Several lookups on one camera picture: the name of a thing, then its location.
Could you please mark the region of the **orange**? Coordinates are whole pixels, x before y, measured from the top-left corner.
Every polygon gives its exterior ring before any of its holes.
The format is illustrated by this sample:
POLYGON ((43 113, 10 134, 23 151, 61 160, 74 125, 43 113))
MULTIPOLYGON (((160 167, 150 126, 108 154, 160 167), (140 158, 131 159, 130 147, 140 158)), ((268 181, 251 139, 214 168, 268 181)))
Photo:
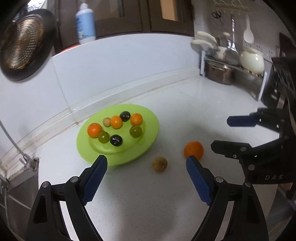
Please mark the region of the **orange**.
POLYGON ((204 155, 204 147, 200 142, 192 141, 186 144, 183 150, 183 154, 185 158, 189 156, 194 156, 198 161, 201 161, 204 155))
POLYGON ((91 138, 98 138, 102 131, 102 126, 98 123, 91 123, 87 128, 87 133, 91 138))
POLYGON ((143 122, 143 117, 140 113, 134 113, 130 117, 130 123, 132 126, 140 126, 143 122))
POLYGON ((114 116, 110 119, 110 125, 111 125, 112 128, 114 128, 114 129, 117 130, 117 129, 119 129, 119 128, 122 127, 122 125, 123 125, 123 121, 122 121, 122 119, 121 119, 120 116, 118 116, 118 115, 114 115, 114 116))

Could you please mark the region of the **brown round fruit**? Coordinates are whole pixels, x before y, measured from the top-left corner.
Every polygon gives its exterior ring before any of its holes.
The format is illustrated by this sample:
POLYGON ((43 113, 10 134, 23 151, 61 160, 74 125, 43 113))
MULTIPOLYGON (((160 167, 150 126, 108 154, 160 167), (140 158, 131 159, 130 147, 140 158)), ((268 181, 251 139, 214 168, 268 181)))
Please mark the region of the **brown round fruit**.
POLYGON ((158 173, 162 173, 168 166, 168 161, 164 157, 156 157, 152 162, 152 168, 158 173))

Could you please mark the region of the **green lime fruit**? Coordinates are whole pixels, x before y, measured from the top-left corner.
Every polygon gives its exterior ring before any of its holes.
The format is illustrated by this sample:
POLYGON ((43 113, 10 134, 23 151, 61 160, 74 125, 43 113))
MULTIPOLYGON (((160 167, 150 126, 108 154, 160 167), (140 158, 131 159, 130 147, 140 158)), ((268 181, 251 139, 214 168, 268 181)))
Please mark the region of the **green lime fruit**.
POLYGON ((109 142, 109 133, 102 131, 99 135, 98 135, 98 140, 102 143, 102 144, 106 144, 109 142))

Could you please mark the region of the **green tomato with stem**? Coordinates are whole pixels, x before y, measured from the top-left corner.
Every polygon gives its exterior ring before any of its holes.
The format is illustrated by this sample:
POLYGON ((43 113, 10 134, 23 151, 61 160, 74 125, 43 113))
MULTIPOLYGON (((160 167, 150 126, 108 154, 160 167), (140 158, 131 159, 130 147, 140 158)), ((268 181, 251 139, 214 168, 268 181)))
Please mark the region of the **green tomato with stem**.
POLYGON ((129 134, 133 138, 139 138, 142 135, 142 127, 141 126, 132 126, 129 130, 129 134))

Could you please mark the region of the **dark purple fruit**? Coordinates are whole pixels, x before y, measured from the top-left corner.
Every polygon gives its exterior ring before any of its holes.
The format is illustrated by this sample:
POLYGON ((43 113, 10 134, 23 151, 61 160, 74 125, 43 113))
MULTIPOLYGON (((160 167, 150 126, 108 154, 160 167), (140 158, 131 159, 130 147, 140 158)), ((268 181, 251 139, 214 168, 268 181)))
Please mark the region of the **dark purple fruit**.
POLYGON ((119 115, 119 117, 121 118, 121 120, 122 120, 123 122, 127 122, 128 120, 130 120, 131 114, 130 114, 129 111, 123 111, 123 112, 119 115))
POLYGON ((115 146, 115 147, 119 147, 122 145, 123 143, 123 139, 120 135, 114 134, 110 137, 109 142, 115 146))

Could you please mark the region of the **small brown fruit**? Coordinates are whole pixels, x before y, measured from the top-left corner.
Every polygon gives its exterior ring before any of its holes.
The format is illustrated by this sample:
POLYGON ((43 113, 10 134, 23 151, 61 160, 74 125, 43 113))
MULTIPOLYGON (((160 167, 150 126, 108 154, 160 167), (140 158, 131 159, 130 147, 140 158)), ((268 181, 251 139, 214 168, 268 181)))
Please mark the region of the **small brown fruit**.
POLYGON ((103 125, 107 128, 110 127, 111 126, 111 118, 104 118, 103 125))

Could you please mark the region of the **steel sink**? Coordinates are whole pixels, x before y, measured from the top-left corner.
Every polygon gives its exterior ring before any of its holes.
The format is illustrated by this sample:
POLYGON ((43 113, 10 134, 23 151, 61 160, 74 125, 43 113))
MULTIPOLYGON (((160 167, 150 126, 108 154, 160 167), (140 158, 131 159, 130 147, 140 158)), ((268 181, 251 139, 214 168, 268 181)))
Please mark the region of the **steel sink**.
POLYGON ((38 190, 37 171, 25 171, 8 182, 1 180, 1 220, 19 240, 26 237, 38 190))

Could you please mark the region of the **dish rack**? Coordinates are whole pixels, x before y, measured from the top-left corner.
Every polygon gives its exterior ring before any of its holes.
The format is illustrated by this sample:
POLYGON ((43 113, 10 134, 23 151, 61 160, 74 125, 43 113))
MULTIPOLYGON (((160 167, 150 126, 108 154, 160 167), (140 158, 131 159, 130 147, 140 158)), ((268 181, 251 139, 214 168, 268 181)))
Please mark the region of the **dish rack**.
POLYGON ((245 89, 251 96, 260 101, 267 82, 267 72, 254 74, 242 67, 233 66, 218 61, 203 50, 200 57, 200 75, 214 82, 224 85, 238 85, 245 89))

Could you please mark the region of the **tall chrome faucet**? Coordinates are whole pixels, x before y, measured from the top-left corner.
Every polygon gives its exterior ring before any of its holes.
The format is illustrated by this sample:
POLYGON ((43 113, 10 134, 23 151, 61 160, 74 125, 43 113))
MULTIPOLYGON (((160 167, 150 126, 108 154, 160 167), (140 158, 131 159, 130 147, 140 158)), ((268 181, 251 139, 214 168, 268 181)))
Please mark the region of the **tall chrome faucet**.
POLYGON ((16 150, 21 154, 21 158, 19 158, 19 161, 25 166, 26 169, 31 169, 33 171, 36 171, 39 165, 39 158, 32 158, 28 154, 24 153, 20 147, 16 144, 16 142, 12 139, 8 131, 5 129, 3 123, 0 121, 1 129, 3 130, 6 137, 9 139, 9 141, 13 144, 13 146, 16 148, 16 150))

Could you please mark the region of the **white ceramic pot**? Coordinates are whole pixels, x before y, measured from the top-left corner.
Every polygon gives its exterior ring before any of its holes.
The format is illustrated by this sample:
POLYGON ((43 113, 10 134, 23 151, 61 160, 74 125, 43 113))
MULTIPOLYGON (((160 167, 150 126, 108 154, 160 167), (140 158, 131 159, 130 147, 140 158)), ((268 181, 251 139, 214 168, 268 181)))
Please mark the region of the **white ceramic pot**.
POLYGON ((256 49, 244 46, 240 54, 240 65, 254 74, 263 74, 265 70, 264 54, 256 49))

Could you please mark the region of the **white hanging rice paddle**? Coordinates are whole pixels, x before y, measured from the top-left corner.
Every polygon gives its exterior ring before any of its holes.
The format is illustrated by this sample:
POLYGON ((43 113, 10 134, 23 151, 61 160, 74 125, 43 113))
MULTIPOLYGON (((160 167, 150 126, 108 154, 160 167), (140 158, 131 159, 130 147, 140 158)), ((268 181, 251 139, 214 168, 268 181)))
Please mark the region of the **white hanging rice paddle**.
POLYGON ((248 15, 245 16, 245 21, 246 21, 246 28, 243 32, 243 39, 246 43, 253 44, 254 43, 254 35, 253 35, 253 32, 251 31, 250 19, 249 19, 248 15))

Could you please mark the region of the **hanging scissors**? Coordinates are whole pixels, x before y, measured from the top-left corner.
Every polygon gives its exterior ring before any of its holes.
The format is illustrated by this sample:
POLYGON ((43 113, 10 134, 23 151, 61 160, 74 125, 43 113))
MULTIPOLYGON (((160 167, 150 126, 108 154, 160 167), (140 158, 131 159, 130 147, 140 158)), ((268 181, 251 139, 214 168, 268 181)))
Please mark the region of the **hanging scissors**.
POLYGON ((217 19, 222 25, 224 24, 222 13, 219 10, 213 11, 212 17, 217 19))

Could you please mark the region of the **black pan with strainer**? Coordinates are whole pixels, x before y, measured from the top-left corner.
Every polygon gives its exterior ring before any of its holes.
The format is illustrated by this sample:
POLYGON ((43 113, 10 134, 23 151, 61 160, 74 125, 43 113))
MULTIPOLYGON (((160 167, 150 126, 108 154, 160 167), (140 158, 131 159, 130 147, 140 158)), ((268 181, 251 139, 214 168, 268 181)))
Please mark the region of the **black pan with strainer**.
POLYGON ((54 45, 57 22, 52 12, 36 9, 18 19, 1 47, 1 71, 10 81, 33 75, 54 45))

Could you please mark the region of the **blue white bottle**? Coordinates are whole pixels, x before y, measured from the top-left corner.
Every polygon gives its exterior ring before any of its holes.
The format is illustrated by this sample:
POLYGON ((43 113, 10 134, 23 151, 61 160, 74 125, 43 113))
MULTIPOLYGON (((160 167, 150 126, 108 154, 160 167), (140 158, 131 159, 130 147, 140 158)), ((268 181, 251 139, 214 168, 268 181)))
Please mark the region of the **blue white bottle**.
POLYGON ((79 44, 85 44, 96 39, 94 11, 86 1, 81 1, 79 11, 75 15, 76 30, 79 44))

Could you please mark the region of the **dark wooden window frame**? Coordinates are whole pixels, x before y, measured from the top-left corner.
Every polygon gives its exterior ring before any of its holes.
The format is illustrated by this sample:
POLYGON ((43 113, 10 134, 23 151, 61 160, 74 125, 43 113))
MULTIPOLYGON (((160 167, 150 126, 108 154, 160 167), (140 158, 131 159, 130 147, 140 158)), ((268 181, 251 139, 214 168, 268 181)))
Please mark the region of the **dark wooden window frame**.
MULTIPOLYGON (((79 43, 75 15, 82 1, 48 1, 57 20, 56 53, 79 43)), ((96 38, 130 33, 194 35, 191 1, 86 1, 94 11, 96 38)))

